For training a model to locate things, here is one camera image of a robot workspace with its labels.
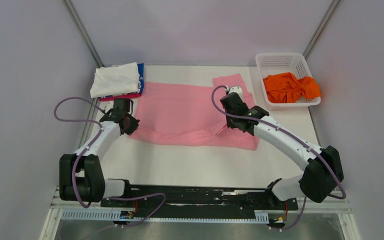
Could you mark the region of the pink t-shirt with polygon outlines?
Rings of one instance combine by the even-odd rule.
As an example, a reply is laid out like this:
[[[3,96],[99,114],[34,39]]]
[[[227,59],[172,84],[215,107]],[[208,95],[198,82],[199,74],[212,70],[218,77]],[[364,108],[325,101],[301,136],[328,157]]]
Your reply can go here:
[[[242,76],[220,76],[212,86],[148,82],[144,94],[138,99],[134,117],[138,128],[131,139],[173,146],[229,147],[255,151],[259,139],[239,129],[227,127],[221,108],[222,89],[212,95],[217,86],[241,87],[243,101],[252,107],[253,95],[247,90]]]

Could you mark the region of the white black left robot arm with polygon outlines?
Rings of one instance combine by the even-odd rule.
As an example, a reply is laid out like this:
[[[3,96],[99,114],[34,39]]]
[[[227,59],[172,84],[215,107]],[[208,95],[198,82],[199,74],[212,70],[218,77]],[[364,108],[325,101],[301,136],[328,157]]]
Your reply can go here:
[[[120,136],[130,136],[138,128],[140,121],[132,115],[133,105],[131,99],[116,98],[111,109],[100,109],[102,117],[89,121],[98,126],[96,134],[74,153],[60,158],[59,197],[63,201],[76,201],[84,208],[112,197],[122,207],[132,203],[129,181],[106,178],[101,159]]]

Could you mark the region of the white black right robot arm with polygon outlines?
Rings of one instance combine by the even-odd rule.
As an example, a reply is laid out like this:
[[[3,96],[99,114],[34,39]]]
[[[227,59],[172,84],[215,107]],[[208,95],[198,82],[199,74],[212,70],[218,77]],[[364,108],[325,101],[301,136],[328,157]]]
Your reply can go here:
[[[323,148],[303,140],[284,128],[269,112],[255,105],[251,108],[236,92],[220,99],[227,126],[262,139],[289,157],[302,174],[279,178],[271,182],[265,195],[266,204],[278,209],[286,200],[307,197],[315,203],[333,197],[332,191],[344,179],[339,152],[328,146]]]

